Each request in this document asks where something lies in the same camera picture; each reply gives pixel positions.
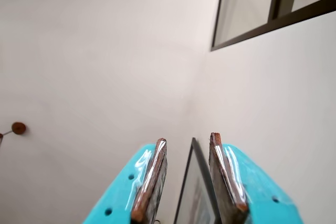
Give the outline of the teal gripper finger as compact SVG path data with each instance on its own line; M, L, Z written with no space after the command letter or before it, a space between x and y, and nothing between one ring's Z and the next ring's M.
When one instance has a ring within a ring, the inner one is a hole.
M84 223L155 223L167 172L167 142L139 149L92 208Z
M209 138L209 170L222 223L302 223L292 199L244 152Z

